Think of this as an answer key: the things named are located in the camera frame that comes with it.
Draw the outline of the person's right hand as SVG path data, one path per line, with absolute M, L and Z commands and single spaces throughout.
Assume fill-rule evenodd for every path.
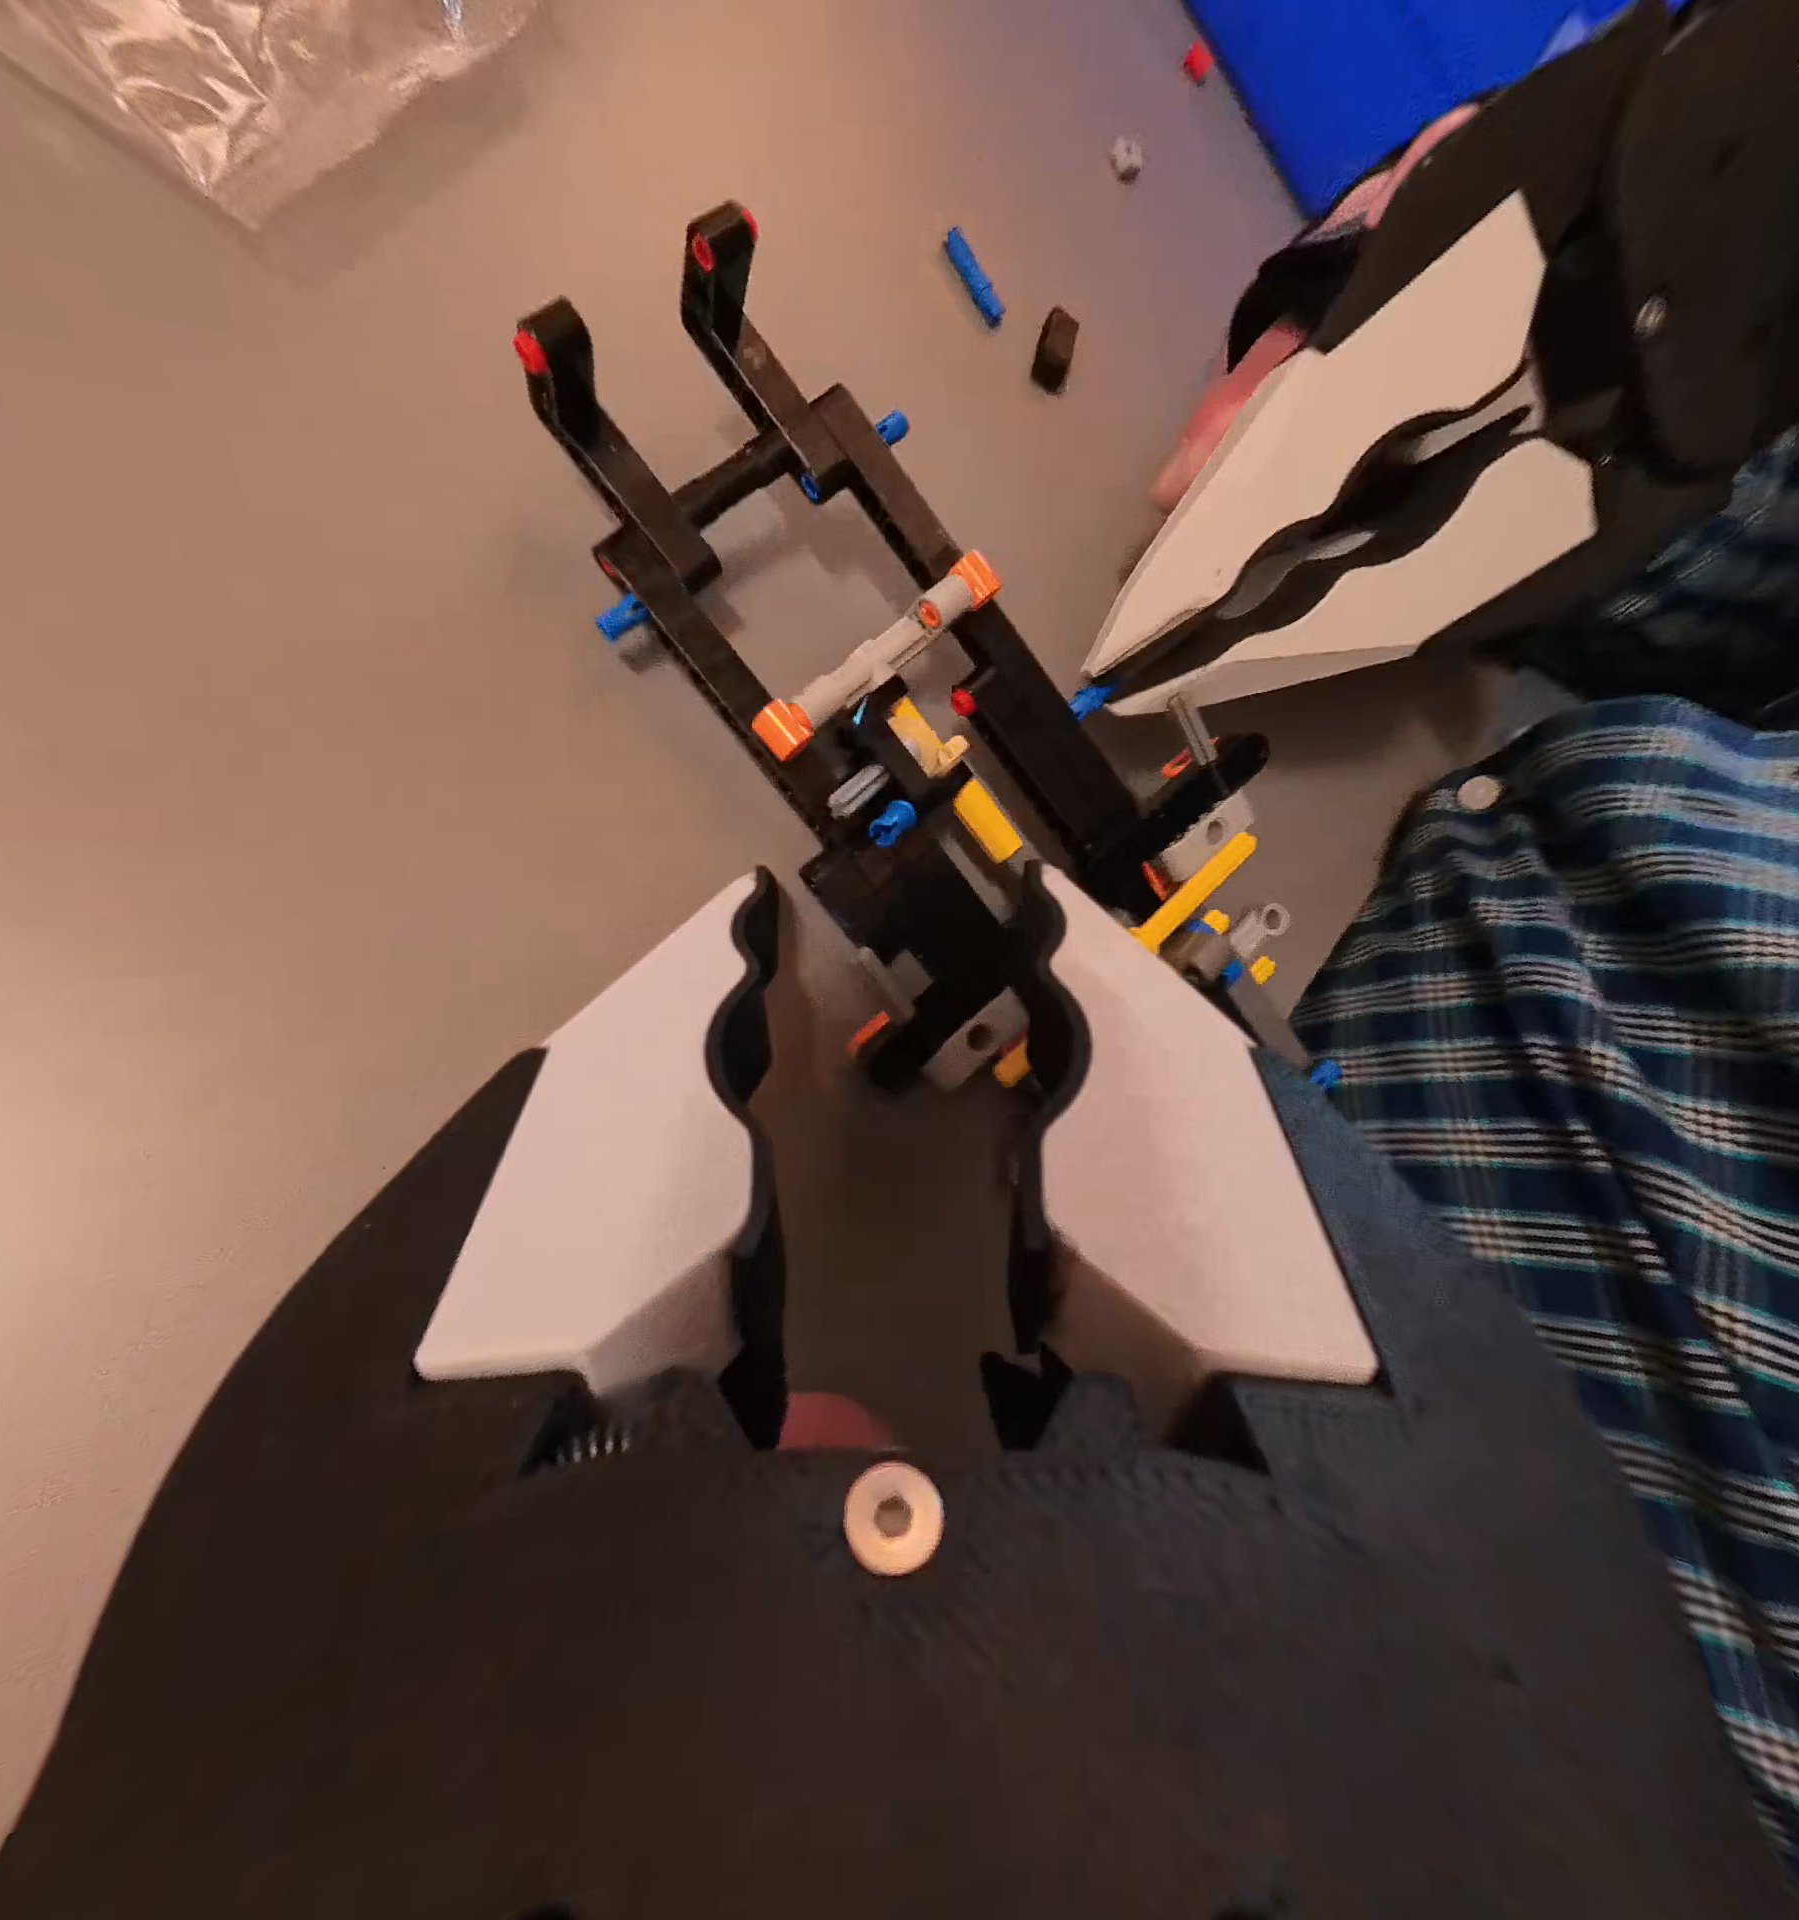
M 1314 341 L 1319 321 L 1346 288 L 1369 228 L 1385 223 L 1404 180 L 1479 108 L 1481 104 L 1458 104 L 1427 123 L 1404 149 L 1357 180 L 1326 215 L 1319 215 L 1303 236 L 1296 236 L 1257 271 L 1251 288 L 1234 305 L 1224 360 L 1206 381 L 1199 405 L 1190 412 L 1165 469 L 1153 482 L 1153 505 L 1163 516 L 1183 505 L 1257 387 Z

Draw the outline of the blue plaid shirt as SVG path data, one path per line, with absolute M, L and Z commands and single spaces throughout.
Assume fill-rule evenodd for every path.
M 1296 1029 L 1578 1378 L 1799 1873 L 1799 425 L 1511 660 Z

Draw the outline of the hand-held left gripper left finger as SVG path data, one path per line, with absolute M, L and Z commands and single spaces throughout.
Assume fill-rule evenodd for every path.
M 623 1403 L 707 1378 L 784 1437 L 784 1221 L 771 1139 L 776 874 L 728 882 L 543 1045 L 417 1343 L 430 1380 L 571 1371 Z

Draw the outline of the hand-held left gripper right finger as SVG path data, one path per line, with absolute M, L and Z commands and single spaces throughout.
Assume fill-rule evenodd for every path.
M 1272 1055 L 1071 877 L 1009 915 L 1026 1009 L 1002 1450 L 1111 1378 L 1165 1450 L 1257 1450 L 1247 1387 L 1381 1393 L 1381 1343 L 1272 1093 Z

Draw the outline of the black lego technic model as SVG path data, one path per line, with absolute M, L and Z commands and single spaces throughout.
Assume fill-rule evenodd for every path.
M 1244 801 L 1268 735 L 1206 735 L 1140 798 L 1093 735 L 1111 693 L 1052 683 L 1002 608 L 997 564 L 949 537 L 899 460 L 899 416 L 870 418 L 848 387 L 810 398 L 757 331 L 757 240 L 738 199 L 686 228 L 681 325 L 752 418 L 752 437 L 686 486 L 667 486 L 603 412 L 596 337 L 565 298 L 521 321 L 515 352 L 532 416 L 613 516 L 596 563 L 621 608 L 598 626 L 649 626 L 817 841 L 798 877 L 877 996 L 850 1042 L 863 1080 L 1031 1077 L 1009 919 L 1020 874 L 1052 854 L 1125 924 L 1178 915 L 1159 953 L 1335 1089 L 1341 1064 L 1307 1055 L 1268 998 L 1244 924 L 1212 915 L 1251 854 Z M 702 606 L 724 576 L 715 527 L 776 486 L 810 505 L 857 499 L 914 582 L 905 608 L 798 693 L 776 693 Z

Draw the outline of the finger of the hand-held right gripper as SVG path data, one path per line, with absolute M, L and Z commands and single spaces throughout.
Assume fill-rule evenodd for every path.
M 1178 644 L 1117 690 L 1118 715 L 1171 701 L 1218 706 L 1296 683 L 1335 680 L 1418 654 L 1432 636 L 1525 583 L 1595 535 L 1595 470 L 1551 445 L 1509 445 L 1464 499 L 1406 552 L 1373 557 L 1381 537 L 1335 563 L 1296 571 L 1296 613 L 1224 616 L 1218 650 Z
M 1178 621 L 1218 608 L 1276 537 L 1341 499 L 1387 435 L 1496 398 L 1523 373 L 1538 285 L 1529 203 L 1509 195 L 1341 346 L 1296 347 L 1143 552 L 1088 673 L 1111 680 Z

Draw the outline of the clear plastic bag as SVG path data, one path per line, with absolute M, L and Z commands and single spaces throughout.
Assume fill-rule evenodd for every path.
M 263 228 L 532 12 L 532 0 L 0 0 L 0 62 Z

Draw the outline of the blue box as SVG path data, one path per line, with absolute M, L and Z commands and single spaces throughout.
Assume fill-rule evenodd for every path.
M 1193 0 L 1262 147 L 1307 215 L 1322 215 L 1381 161 L 1458 104 L 1481 104 L 1457 137 L 1464 180 L 1525 190 L 1538 228 L 1595 176 L 1637 62 L 1663 29 L 1603 37 L 1622 0 Z

